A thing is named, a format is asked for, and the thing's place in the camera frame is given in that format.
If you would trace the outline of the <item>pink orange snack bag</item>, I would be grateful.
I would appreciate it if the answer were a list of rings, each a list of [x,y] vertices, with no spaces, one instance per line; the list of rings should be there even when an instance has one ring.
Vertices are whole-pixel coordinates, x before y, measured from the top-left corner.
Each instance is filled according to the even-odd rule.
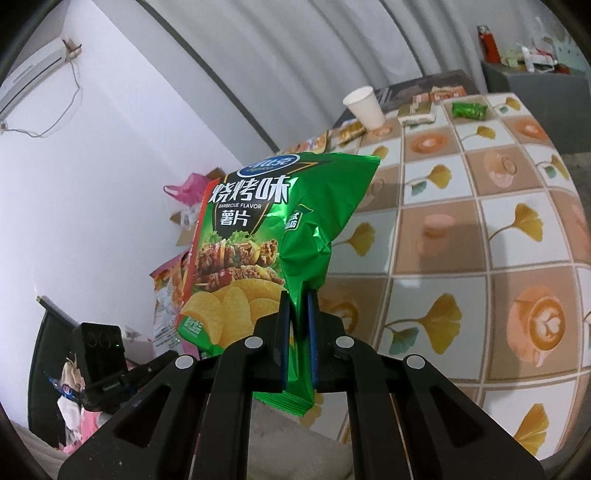
[[[183,353],[176,317],[182,306],[188,256],[189,251],[185,250],[150,273],[155,295],[151,338],[155,356],[167,351]]]

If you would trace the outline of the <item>green potato chip bag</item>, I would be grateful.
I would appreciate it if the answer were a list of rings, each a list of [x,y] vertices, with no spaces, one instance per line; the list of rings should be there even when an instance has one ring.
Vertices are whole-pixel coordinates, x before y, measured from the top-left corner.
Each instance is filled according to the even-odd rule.
[[[332,243],[381,160],[336,152],[287,153],[206,187],[176,329],[205,358],[252,335],[280,307],[324,285]]]

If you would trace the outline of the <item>patterned ginkgo tablecloth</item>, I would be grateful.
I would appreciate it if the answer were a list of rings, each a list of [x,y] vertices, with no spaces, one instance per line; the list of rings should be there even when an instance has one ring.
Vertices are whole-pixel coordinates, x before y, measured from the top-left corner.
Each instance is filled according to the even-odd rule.
[[[539,459],[573,433],[590,381],[590,232],[533,109],[478,95],[433,122],[344,146],[381,164],[332,246],[322,310],[401,359],[419,354]]]

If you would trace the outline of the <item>pink plastic bag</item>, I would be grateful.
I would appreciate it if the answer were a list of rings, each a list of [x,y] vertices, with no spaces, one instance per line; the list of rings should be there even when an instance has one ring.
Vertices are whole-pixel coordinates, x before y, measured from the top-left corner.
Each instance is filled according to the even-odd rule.
[[[202,200],[208,184],[206,176],[191,173],[181,185],[164,185],[163,191],[177,202],[192,206]]]

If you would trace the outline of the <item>orange yellow snack packet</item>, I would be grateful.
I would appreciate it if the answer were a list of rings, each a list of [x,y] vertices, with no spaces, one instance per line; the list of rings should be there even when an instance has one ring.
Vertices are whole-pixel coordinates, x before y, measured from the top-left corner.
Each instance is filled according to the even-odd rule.
[[[329,132],[325,131],[321,135],[318,135],[317,137],[308,140],[306,150],[311,153],[322,154],[327,149],[328,140]]]

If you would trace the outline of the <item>brown gold snack packet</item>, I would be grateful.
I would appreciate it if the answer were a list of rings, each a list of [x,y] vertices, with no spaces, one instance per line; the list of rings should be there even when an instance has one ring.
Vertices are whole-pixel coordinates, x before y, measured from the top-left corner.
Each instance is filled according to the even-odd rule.
[[[362,137],[363,134],[367,132],[363,123],[359,120],[351,120],[346,122],[342,127],[339,129],[338,132],[338,143],[339,144],[348,144],[349,142],[355,140],[356,138]]]

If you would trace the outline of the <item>white air conditioner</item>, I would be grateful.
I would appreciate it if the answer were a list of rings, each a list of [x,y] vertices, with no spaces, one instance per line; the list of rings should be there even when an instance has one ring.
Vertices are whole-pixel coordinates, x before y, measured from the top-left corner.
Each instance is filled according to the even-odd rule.
[[[14,108],[69,58],[61,38],[55,38],[23,61],[2,83],[0,118],[4,121]]]

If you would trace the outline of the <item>flat white snack box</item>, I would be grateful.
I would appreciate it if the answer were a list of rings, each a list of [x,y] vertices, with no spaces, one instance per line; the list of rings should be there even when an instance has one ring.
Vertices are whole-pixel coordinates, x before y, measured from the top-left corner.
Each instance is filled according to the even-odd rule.
[[[401,105],[397,118],[401,126],[434,123],[436,111],[431,101]]]

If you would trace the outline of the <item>small green snack packet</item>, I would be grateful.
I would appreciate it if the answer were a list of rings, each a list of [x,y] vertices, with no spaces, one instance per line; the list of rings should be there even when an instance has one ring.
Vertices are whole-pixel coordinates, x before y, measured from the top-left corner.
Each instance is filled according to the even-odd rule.
[[[452,116],[454,118],[483,121],[486,119],[487,109],[488,107],[481,103],[453,102]]]

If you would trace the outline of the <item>white paper cup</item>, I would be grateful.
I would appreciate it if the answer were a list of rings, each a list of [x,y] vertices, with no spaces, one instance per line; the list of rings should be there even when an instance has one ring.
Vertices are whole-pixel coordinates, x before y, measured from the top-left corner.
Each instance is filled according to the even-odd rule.
[[[342,105],[358,119],[368,130],[381,128],[386,117],[372,86],[363,86],[346,95]]]

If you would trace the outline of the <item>dark grey side cabinet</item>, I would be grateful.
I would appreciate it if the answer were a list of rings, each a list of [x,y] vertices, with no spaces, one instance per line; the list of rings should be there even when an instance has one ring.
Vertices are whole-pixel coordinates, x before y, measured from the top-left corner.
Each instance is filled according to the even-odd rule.
[[[489,92],[516,94],[560,153],[590,151],[590,85],[583,71],[530,73],[485,61],[481,65]]]

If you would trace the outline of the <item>red thermos bottle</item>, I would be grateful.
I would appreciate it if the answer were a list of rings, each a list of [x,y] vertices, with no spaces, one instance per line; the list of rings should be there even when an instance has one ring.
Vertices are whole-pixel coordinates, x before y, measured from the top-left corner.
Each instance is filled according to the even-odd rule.
[[[478,25],[477,32],[483,50],[484,59],[491,64],[500,64],[501,55],[490,28],[487,25]]]

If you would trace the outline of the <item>green pencil holder box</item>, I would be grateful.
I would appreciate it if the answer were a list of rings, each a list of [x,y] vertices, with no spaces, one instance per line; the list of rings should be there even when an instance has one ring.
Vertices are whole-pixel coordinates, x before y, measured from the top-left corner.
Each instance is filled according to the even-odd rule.
[[[555,35],[553,41],[557,59],[561,64],[583,72],[590,69],[582,50],[568,32]]]

